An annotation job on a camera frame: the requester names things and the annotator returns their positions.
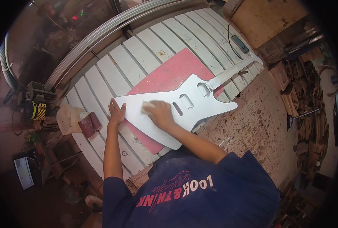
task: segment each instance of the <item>yellow and black motor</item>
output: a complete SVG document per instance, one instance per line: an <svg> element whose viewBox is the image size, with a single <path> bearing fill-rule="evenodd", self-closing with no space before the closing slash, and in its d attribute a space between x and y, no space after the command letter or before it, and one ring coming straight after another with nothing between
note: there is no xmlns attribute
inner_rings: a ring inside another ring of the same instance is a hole
<svg viewBox="0 0 338 228"><path fill-rule="evenodd" d="M49 116L51 113L50 107L43 101L36 104L33 101L28 101L24 105L24 116L26 119L33 119L34 121L40 121Z"/></svg>

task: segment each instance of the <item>floor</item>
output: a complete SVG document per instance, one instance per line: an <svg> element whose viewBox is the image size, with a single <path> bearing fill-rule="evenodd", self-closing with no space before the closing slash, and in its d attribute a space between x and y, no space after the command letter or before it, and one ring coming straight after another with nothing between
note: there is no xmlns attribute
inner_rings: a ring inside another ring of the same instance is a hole
<svg viewBox="0 0 338 228"><path fill-rule="evenodd" d="M254 157L281 188L297 173L293 145L298 141L296 126L286 130L287 112L273 79L264 70L234 100L238 108L213 117L197 134L242 157L251 150ZM130 178L137 188L147 180L146 168Z"/></svg>

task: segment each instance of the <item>pink foam pad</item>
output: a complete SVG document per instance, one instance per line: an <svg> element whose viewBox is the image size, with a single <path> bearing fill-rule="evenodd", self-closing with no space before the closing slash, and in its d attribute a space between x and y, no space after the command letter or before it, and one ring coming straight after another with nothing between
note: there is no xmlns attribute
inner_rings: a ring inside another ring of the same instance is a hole
<svg viewBox="0 0 338 228"><path fill-rule="evenodd" d="M214 77L188 48L184 48L141 80L127 95L176 90L191 74L205 81ZM213 95L217 98L223 90L220 86ZM162 144L145 135L126 119L124 123L152 154L157 154L164 148Z"/></svg>

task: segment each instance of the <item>dust collection hose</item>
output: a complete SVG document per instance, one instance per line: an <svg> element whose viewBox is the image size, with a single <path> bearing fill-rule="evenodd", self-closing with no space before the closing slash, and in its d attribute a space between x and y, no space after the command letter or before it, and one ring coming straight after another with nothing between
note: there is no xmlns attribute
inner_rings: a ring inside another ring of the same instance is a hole
<svg viewBox="0 0 338 228"><path fill-rule="evenodd" d="M5 36L5 39L3 40L2 45L0 46L0 63L2 65L2 71L5 77L5 80L7 81L11 90L8 92L7 96L4 98L3 104L6 104L11 99L13 94L15 94L18 90L18 81L15 79L14 75L12 74L11 67L6 58L6 55L8 55L7 41L8 41L8 34Z"/></svg>

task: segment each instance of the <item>hand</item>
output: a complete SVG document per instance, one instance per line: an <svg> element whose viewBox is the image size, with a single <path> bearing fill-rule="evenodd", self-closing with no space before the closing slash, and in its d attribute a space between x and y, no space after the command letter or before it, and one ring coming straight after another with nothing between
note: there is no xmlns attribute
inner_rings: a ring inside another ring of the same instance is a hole
<svg viewBox="0 0 338 228"><path fill-rule="evenodd" d="M112 100L109 103L108 108L109 108L109 112L111 113L111 116L107 116L109 120L108 126L117 127L124 120L124 115L126 112L126 103L124 103L122 107L120 108L117 102L112 98Z"/></svg>
<svg viewBox="0 0 338 228"><path fill-rule="evenodd" d="M167 132L171 127L175 126L173 115L171 114L171 105L165 101L150 101L154 107L144 107L149 112L148 117L161 130Z"/></svg>

